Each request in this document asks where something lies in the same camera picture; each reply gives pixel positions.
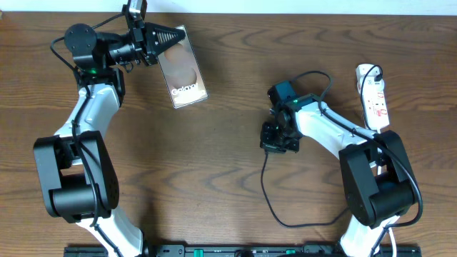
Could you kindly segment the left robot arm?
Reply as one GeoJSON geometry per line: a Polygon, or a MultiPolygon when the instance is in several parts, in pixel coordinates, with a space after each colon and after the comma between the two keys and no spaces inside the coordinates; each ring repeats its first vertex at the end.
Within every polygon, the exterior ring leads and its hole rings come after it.
{"type": "Polygon", "coordinates": [[[74,24],[63,36],[78,101],[65,124],[33,147],[45,209],[85,228],[107,256],[155,256],[144,232],[119,206],[119,181],[104,137],[125,96],[124,74],[134,64],[152,66],[185,32],[126,15],[124,35],[74,24]]]}

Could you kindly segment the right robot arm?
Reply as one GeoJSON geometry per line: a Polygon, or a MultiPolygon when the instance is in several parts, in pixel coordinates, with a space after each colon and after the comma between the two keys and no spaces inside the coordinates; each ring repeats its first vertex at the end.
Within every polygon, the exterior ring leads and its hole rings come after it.
{"type": "Polygon", "coordinates": [[[411,226],[423,199],[400,136],[361,128],[327,107],[321,96],[299,96],[289,81],[268,90],[272,122],[261,129],[267,154],[298,152],[302,137],[317,141],[340,163],[352,217],[339,245],[346,256],[376,256],[391,228],[411,226]]]}

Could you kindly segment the white power strip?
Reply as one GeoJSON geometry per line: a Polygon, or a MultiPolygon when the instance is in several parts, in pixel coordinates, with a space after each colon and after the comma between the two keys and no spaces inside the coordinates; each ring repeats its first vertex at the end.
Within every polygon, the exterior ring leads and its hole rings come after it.
{"type": "Polygon", "coordinates": [[[356,68],[356,79],[365,127],[380,131],[390,124],[384,93],[383,70],[379,65],[360,64],[356,68]]]}

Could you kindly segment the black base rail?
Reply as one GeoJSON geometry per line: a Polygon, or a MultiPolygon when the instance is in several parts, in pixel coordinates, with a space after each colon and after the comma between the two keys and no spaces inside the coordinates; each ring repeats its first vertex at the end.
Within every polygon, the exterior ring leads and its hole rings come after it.
{"type": "MultiPolygon", "coordinates": [[[[396,256],[421,257],[418,246],[397,246],[396,256]]],[[[109,256],[101,246],[70,246],[64,249],[63,256],[109,256]]],[[[346,256],[343,250],[328,243],[310,243],[303,246],[146,246],[144,252],[133,256],[156,257],[235,257],[235,256],[346,256]]],[[[381,246],[374,256],[393,256],[391,246],[381,246]]]]}

